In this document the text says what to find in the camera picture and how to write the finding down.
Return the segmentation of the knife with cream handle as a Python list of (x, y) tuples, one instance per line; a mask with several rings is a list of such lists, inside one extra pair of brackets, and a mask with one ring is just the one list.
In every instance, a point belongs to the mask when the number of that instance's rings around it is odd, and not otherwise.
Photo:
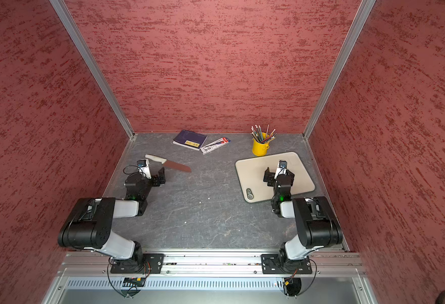
[(167, 160), (167, 159), (162, 158), (162, 157), (146, 154), (145, 158), (147, 158), (149, 160), (152, 160), (154, 162), (159, 162), (164, 167), (169, 167), (169, 168), (172, 168), (172, 169), (175, 169), (175, 170), (179, 170), (179, 171), (183, 171), (183, 172), (191, 172), (191, 168), (188, 167), (187, 165), (183, 165), (181, 163), (173, 162), (173, 161)]

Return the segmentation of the beige cutting board green rim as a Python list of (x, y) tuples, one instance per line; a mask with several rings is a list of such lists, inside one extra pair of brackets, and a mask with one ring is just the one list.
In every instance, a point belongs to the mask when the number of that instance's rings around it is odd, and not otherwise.
[(269, 171), (275, 174), (280, 160), (286, 161), (288, 169), (295, 175), (291, 188), (292, 195), (309, 193), (316, 189), (300, 157), (293, 151), (248, 158), (235, 163), (243, 196), (247, 203), (259, 203), (273, 198), (273, 187), (263, 181), (264, 173), (269, 168)]

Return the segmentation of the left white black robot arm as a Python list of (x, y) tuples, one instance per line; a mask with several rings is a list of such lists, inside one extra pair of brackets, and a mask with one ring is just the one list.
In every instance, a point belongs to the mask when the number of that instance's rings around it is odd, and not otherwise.
[(123, 200), (113, 197), (78, 199), (59, 232), (59, 246), (106, 255), (110, 258), (113, 274), (161, 273), (165, 255), (144, 253), (139, 242), (115, 233), (112, 223), (114, 219), (143, 216), (151, 189), (165, 183), (165, 168), (150, 178), (141, 171), (128, 175)]

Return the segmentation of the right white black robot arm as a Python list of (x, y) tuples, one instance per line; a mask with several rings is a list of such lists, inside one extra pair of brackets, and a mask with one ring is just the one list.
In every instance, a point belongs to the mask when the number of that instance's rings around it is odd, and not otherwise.
[(291, 194), (294, 179), (295, 175), (286, 168), (264, 172), (263, 181), (273, 188), (273, 213), (294, 219), (297, 228), (297, 235), (283, 243), (277, 254), (261, 255), (264, 274), (310, 274), (310, 254), (343, 241), (340, 224), (327, 198), (294, 198)]

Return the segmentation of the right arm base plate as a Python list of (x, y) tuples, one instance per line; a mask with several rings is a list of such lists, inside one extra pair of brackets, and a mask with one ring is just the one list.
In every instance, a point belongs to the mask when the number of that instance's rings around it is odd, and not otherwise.
[(263, 274), (312, 274), (309, 258), (289, 260), (278, 254), (262, 254), (260, 256)]

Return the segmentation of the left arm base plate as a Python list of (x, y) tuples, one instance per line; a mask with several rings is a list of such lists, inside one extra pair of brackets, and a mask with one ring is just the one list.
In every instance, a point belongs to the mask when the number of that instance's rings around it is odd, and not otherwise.
[(164, 263), (163, 253), (144, 253), (141, 260), (114, 260), (111, 274), (160, 274)]

